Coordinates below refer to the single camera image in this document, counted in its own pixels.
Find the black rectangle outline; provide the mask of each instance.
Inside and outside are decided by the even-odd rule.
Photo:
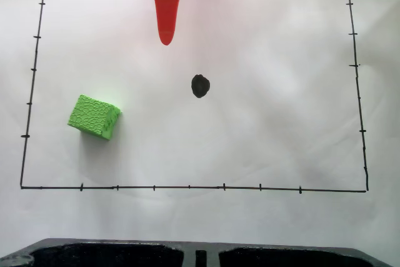
[[[38,31],[37,35],[34,36],[36,39],[36,49],[35,49],[35,57],[34,57],[34,65],[33,68],[31,69],[33,71],[32,75],[32,86],[31,86],[31,96],[29,98],[29,102],[27,105],[29,106],[29,111],[28,111],[28,119],[27,119],[27,124],[26,124],[26,133],[22,135],[21,137],[25,139],[24,143],[24,152],[23,152],[23,157],[22,157],[22,167],[21,167],[21,179],[19,182],[19,185],[21,189],[75,189],[75,190],[88,190],[88,189],[116,189],[119,191],[119,189],[153,189],[155,191],[156,189],[223,189],[226,191],[227,189],[248,189],[248,190],[275,190],[275,191],[298,191],[300,194],[303,193],[303,191],[313,191],[313,192],[340,192],[340,193],[365,193],[366,191],[369,191],[369,185],[368,185],[368,169],[367,169],[367,159],[366,159],[366,147],[365,147],[365,135],[364,133],[366,130],[364,129],[363,125],[363,114],[361,110],[361,97],[360,97],[360,90],[359,90],[359,82],[358,82],[358,65],[357,62],[357,47],[356,47],[356,35],[357,33],[354,31],[354,19],[353,19],[353,9],[352,6],[354,5],[351,0],[349,0],[346,5],[349,6],[349,11],[350,11],[350,19],[351,19],[351,27],[352,27],[352,32],[349,34],[352,36],[353,40],[353,52],[354,52],[354,64],[349,65],[350,67],[354,67],[356,70],[356,86],[357,86],[357,98],[358,98],[358,107],[359,107],[359,115],[360,115],[360,125],[361,125],[361,130],[359,131],[362,136],[362,153],[364,157],[364,170],[366,174],[366,190],[343,190],[343,189],[304,189],[301,186],[298,188],[266,188],[262,187],[261,184],[259,184],[258,187],[240,187],[240,186],[226,186],[225,183],[222,186],[105,186],[105,187],[84,187],[83,183],[81,186],[70,186],[70,187],[47,187],[47,186],[24,186],[23,179],[24,179],[24,169],[25,169],[25,160],[26,160],[26,149],[28,146],[28,139],[31,137],[29,135],[29,125],[31,122],[31,111],[32,111],[32,105],[33,105],[33,90],[34,90],[34,83],[35,83],[35,76],[36,76],[36,65],[38,61],[38,49],[39,49],[39,39],[41,39],[40,32],[41,32],[41,23],[42,23],[42,15],[43,15],[43,6],[46,3],[44,3],[44,0],[39,3],[41,6],[40,9],[40,17],[39,17],[39,26],[38,26]]]

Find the black dot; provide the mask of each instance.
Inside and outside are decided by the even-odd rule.
[[[210,90],[210,82],[203,75],[198,74],[192,79],[192,91],[195,97],[202,98]]]

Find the black container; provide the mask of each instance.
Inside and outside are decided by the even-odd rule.
[[[390,267],[355,249],[224,243],[45,239],[0,267]]]

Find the white surface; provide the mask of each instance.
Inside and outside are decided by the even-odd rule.
[[[40,0],[1,0],[0,256],[43,238],[342,246],[400,264],[399,0],[352,0],[370,192],[21,191]],[[45,0],[24,185],[364,189],[347,0]],[[197,99],[195,74],[211,82]],[[79,94],[114,139],[67,127]]]

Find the green foam block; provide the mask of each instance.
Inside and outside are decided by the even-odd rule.
[[[85,133],[110,140],[120,114],[121,110],[112,104],[80,95],[74,111],[69,117],[68,125]]]

